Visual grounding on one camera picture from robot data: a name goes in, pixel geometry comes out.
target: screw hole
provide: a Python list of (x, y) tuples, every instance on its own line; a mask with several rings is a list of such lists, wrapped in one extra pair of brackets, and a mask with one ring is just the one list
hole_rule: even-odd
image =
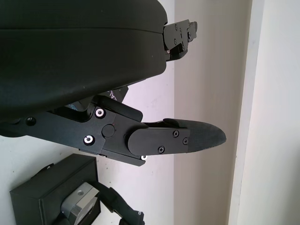
[(34, 126), (37, 123), (37, 120), (33, 117), (28, 117), (26, 119), (26, 125), (27, 126)]
[(77, 194), (78, 194), (79, 196), (82, 196), (82, 195), (84, 195), (84, 192), (83, 192), (83, 191), (78, 191)]

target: metal linkage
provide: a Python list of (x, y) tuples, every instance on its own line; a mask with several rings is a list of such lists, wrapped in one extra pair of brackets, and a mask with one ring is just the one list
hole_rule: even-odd
[(184, 20), (164, 27), (165, 57), (178, 60), (188, 52), (188, 43), (197, 37), (197, 22)]

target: black case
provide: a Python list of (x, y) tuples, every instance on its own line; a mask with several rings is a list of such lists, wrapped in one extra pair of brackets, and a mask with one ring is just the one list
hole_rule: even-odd
[[(63, 200), (84, 182), (98, 181), (95, 157), (73, 154), (10, 191), (17, 225), (53, 225), (61, 216)], [(91, 224), (100, 213), (96, 203), (87, 220)]]

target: round pivot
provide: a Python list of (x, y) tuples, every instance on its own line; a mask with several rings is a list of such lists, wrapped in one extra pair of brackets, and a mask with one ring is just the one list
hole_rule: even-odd
[(103, 127), (102, 129), (102, 135), (104, 137), (111, 137), (114, 135), (114, 126), (111, 124), (107, 124), (106, 126)]

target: white backdrop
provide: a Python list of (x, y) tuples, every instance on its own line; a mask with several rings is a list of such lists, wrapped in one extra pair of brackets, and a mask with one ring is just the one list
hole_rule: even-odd
[[(162, 0), (169, 23), (174, 22), (174, 0)], [(129, 87), (124, 103), (139, 109), (144, 121), (159, 121), (174, 115), (174, 63), (166, 71)], [(32, 137), (0, 136), (0, 224), (14, 225), (9, 191), (22, 184), (44, 166), (58, 162), (78, 150)], [(173, 225), (172, 155), (148, 157), (142, 167), (97, 157), (99, 181), (113, 187), (135, 210), (145, 214), (149, 225)], [(120, 217), (102, 205), (95, 225), (118, 225)]]

